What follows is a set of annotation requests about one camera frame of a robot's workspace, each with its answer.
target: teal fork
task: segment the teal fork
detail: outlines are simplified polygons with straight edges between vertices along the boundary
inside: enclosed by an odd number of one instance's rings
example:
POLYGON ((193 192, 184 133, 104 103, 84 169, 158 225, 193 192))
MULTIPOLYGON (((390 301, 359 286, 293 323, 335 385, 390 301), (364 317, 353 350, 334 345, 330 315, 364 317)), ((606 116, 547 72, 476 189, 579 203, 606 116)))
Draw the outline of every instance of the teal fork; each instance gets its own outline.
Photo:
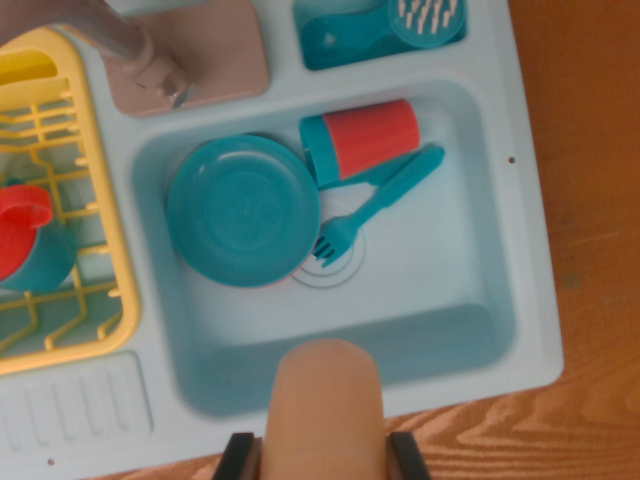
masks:
POLYGON ((322 225, 313 254, 324 260, 326 268, 347 253, 356 241, 358 230, 376 213, 390 207, 409 190, 420 183, 440 166, 444 150, 428 146, 413 160, 402 167, 393 177, 383 183, 373 196, 351 215, 335 217, 322 225))

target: toy kitchen sink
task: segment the toy kitchen sink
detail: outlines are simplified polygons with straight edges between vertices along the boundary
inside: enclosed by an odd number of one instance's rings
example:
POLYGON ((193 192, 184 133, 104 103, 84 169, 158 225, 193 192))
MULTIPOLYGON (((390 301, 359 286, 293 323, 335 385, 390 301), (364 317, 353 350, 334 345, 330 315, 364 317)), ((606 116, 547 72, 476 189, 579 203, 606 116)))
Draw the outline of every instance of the toy kitchen sink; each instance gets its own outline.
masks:
MULTIPOLYGON (((140 14, 176 3, 113 5, 140 14)), ((506 0, 466 2, 464 38, 442 48, 317 71, 306 68, 297 41, 313 2, 253 3, 271 83, 261 95, 209 107, 123 115, 100 56, 70 38, 85 64, 141 315, 112 353, 0 377, 3 480, 92 477, 221 452, 233 432, 262 435, 279 359, 312 338, 344 338, 373 355, 387 416, 538 387, 560 374, 551 260, 506 0), (310 259, 277 284, 236 289, 177 254, 167 197, 197 147, 255 133, 302 158, 300 119, 401 98, 414 106, 423 142, 442 145, 445 160, 411 201, 367 224, 340 268, 319 272, 310 259)), ((352 212, 371 192, 324 191, 323 214, 352 212)))

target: dish rack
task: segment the dish rack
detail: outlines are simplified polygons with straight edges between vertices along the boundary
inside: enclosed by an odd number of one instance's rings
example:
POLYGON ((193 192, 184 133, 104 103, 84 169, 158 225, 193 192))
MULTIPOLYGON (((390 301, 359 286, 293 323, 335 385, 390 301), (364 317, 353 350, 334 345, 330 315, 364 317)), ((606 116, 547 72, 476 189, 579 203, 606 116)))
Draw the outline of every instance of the dish rack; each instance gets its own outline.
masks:
POLYGON ((81 58, 40 29, 0 49, 0 182, 46 188, 78 238, 54 292, 0 290, 0 374, 108 353, 136 331, 140 301, 81 58))

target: wood grain surface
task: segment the wood grain surface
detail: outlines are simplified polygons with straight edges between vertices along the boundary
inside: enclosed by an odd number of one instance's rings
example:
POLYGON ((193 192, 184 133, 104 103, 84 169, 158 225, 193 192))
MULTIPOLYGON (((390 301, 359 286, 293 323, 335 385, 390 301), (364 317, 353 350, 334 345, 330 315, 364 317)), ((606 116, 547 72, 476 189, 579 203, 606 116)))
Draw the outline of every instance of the wood grain surface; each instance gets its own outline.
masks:
MULTIPOLYGON (((388 420, 434 480, 640 478, 640 0, 511 0, 564 340, 555 384, 388 420)), ((101 480, 209 480, 217 457, 101 480)))

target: teal plate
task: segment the teal plate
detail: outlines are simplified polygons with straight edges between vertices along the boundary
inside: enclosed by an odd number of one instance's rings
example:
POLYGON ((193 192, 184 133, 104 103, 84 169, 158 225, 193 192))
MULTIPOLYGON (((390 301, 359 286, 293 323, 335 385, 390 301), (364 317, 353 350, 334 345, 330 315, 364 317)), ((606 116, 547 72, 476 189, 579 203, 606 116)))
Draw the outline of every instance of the teal plate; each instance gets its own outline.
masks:
POLYGON ((171 187, 174 245, 195 270, 235 287, 293 273, 321 222, 318 189, 300 159, 266 138, 239 135, 196 150, 171 187))

